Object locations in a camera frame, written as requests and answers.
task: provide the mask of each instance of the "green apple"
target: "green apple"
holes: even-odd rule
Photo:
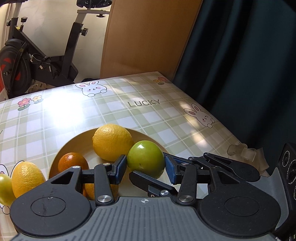
[[[14,200],[15,195],[12,191],[11,178],[5,174],[0,174],[0,203],[10,206]]]
[[[165,169],[161,149],[151,141],[139,141],[128,153],[127,165],[131,171],[139,171],[158,179]]]

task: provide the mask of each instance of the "beige plate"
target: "beige plate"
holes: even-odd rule
[[[51,165],[48,178],[52,178],[53,176],[58,174],[58,169],[57,169],[58,162],[63,155],[65,155],[69,152],[77,152],[77,153],[82,154],[85,157],[85,159],[87,160],[87,162],[89,164],[89,168],[91,168],[91,169],[94,168],[95,165],[97,165],[97,164],[101,164],[101,163],[106,162],[105,160],[101,159],[94,152],[93,147],[92,147],[92,137],[94,136],[94,133],[96,132],[96,130],[97,129],[88,130],[86,132],[83,132],[83,133],[77,135],[76,137],[74,137],[70,141],[68,141],[61,148],[61,150],[58,152],[58,154],[56,155],[56,157]],[[163,146],[161,146],[158,142],[156,142],[155,140],[153,140],[149,136],[147,136],[143,133],[140,133],[138,131],[131,130],[131,129],[127,129],[127,130],[131,134],[135,143],[138,141],[142,141],[142,140],[152,141],[156,145],[158,145],[163,152],[167,153],[167,150]],[[130,173],[130,171],[127,168],[126,172],[124,174],[124,177],[119,185],[119,192],[118,192],[119,196],[147,196],[146,192],[144,192],[143,190],[139,189],[138,187],[134,186],[131,183],[131,181],[129,180],[129,177],[128,177],[129,173]],[[161,177],[158,180],[171,185],[166,171],[164,171],[164,173],[161,175]]]

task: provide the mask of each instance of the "green and white plaid pattern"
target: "green and white plaid pattern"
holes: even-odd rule
[[[99,80],[107,92],[94,97],[70,85],[1,102],[0,164],[10,174],[18,161],[30,161],[47,177],[55,155],[66,142],[106,123],[142,132],[176,156],[211,152],[227,157],[228,146],[239,143],[238,139],[213,116],[215,122],[209,128],[185,113],[185,108],[192,109],[191,104],[197,103],[174,84],[155,82],[158,77],[163,76],[151,72]],[[43,100],[30,100],[29,106],[24,104],[18,110],[24,98],[35,96]],[[15,234],[9,215],[0,209],[0,241]]]

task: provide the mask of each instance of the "brown cabinet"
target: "brown cabinet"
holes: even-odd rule
[[[159,71],[174,77],[202,0],[114,0],[100,78]]]

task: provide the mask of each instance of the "yellow flower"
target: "yellow flower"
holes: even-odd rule
[[[38,95],[38,96],[35,96],[34,98],[32,98],[32,100],[33,100],[34,102],[36,102],[36,101],[38,101],[38,100],[41,100],[41,99],[42,99],[41,95]]]

